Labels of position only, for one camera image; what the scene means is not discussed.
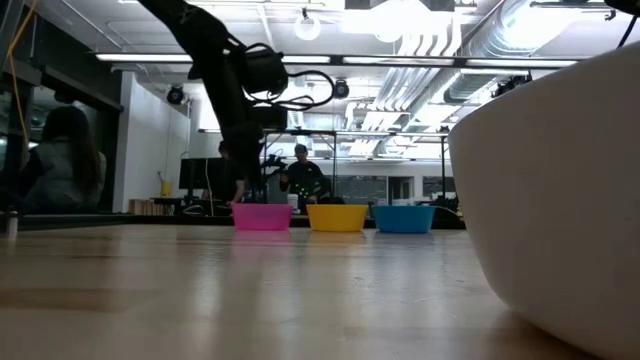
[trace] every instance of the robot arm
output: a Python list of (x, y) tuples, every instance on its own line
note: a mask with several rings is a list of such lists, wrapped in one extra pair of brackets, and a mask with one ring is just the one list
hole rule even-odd
[[(178, 44), (193, 59), (189, 79), (202, 79), (213, 106), (222, 137), (233, 158), (253, 185), (261, 186), (260, 152), (263, 128), (284, 130), (287, 111), (304, 111), (328, 103), (334, 83), (326, 74), (306, 71), (289, 75), (282, 54), (265, 44), (245, 46), (209, 12), (184, 0), (139, 0), (162, 21)], [(316, 103), (309, 96), (275, 101), (289, 84), (289, 77), (316, 74), (331, 85), (331, 96)], [(251, 94), (267, 92), (270, 99)]]

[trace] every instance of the table surface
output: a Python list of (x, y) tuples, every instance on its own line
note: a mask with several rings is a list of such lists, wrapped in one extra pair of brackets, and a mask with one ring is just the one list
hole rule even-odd
[(0, 244), (0, 359), (591, 359), (508, 310), (465, 232), (127, 225)]

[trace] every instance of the wire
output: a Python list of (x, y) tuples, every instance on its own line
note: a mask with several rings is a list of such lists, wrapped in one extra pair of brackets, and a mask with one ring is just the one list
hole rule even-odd
[(18, 105), (18, 116), (20, 117), (20, 125), (22, 127), (22, 138), (24, 140), (25, 149), (29, 148), (29, 134), (27, 133), (27, 126), (24, 120), (24, 113), (22, 112), (22, 103), (20, 102), (20, 90), (18, 89), (18, 78), (16, 77), (16, 68), (13, 61), (13, 50), (18, 45), (18, 41), (20, 41), (20, 38), (22, 37), (24, 30), (27, 28), (27, 24), (33, 17), (33, 14), (35, 13), (37, 5), (38, 5), (38, 0), (34, 0), (33, 4), (31, 4), (31, 8), (29, 9), (29, 12), (27, 13), (27, 17), (24, 19), (24, 21), (22, 21), (22, 24), (20, 25), (20, 28), (18, 29), (16, 36), (13, 38), (11, 45), (9, 45), (9, 52), (8, 52), (9, 65), (11, 67), (11, 75), (13, 76), (13, 91), (16, 96), (16, 104)]
[(638, 20), (637, 16), (634, 16), (631, 18), (631, 21), (629, 22), (629, 26), (627, 26), (627, 30), (624, 32), (624, 35), (622, 35), (622, 39), (620, 39), (618, 48), (621, 48), (622, 45), (624, 45), (624, 43), (627, 42), (627, 38), (629, 38), (629, 35), (631, 35), (631, 30), (633, 30), (633, 27), (636, 25), (637, 20)]
[(204, 160), (204, 177), (207, 179), (207, 189), (209, 189), (209, 205), (211, 206), (211, 216), (213, 216), (213, 193), (211, 192), (211, 182), (209, 181), (209, 158)]

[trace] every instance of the person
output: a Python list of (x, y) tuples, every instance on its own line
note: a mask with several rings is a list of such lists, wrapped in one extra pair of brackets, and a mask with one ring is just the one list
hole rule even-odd
[[(229, 149), (224, 140), (220, 142), (218, 151), (222, 161), (211, 163), (209, 168), (213, 199), (222, 201), (226, 205), (240, 203), (246, 189), (246, 177), (229, 157)], [(210, 197), (211, 194), (205, 191), (203, 199)]]
[(107, 161), (93, 144), (82, 110), (59, 107), (49, 113), (40, 145), (20, 173), (23, 213), (97, 212)]
[(306, 146), (298, 144), (294, 151), (298, 161), (289, 165), (280, 177), (280, 190), (298, 194), (298, 208), (305, 213), (307, 202), (317, 203), (320, 197), (329, 196), (326, 189), (328, 179), (318, 165), (309, 161)]

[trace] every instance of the yellow bowl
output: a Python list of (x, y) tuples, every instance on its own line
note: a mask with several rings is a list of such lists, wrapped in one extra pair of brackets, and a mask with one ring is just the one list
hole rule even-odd
[(368, 210), (366, 205), (307, 205), (313, 231), (362, 231)]

